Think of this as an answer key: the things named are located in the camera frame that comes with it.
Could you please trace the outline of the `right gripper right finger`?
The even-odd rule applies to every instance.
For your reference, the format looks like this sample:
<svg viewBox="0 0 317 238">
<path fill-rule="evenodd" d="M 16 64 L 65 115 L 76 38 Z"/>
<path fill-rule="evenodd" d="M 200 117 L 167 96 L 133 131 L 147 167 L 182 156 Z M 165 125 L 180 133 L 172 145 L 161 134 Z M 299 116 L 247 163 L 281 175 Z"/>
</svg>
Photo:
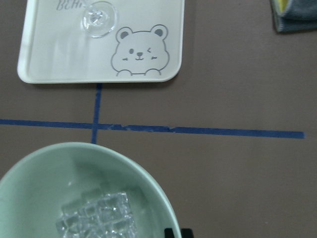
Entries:
<svg viewBox="0 0 317 238">
<path fill-rule="evenodd" d="M 182 228 L 181 235 L 182 235 L 182 238 L 192 238 L 192 229 Z"/>
</svg>

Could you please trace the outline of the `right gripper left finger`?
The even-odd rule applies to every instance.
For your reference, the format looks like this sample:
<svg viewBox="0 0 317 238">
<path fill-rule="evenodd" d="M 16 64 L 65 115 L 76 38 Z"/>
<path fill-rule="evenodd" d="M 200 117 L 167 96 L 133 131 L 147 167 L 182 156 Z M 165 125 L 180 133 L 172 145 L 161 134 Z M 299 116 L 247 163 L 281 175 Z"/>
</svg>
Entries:
<svg viewBox="0 0 317 238">
<path fill-rule="evenodd" d="M 164 237 L 165 238 L 175 238 L 173 229 L 172 228 L 165 228 L 164 229 Z"/>
</svg>

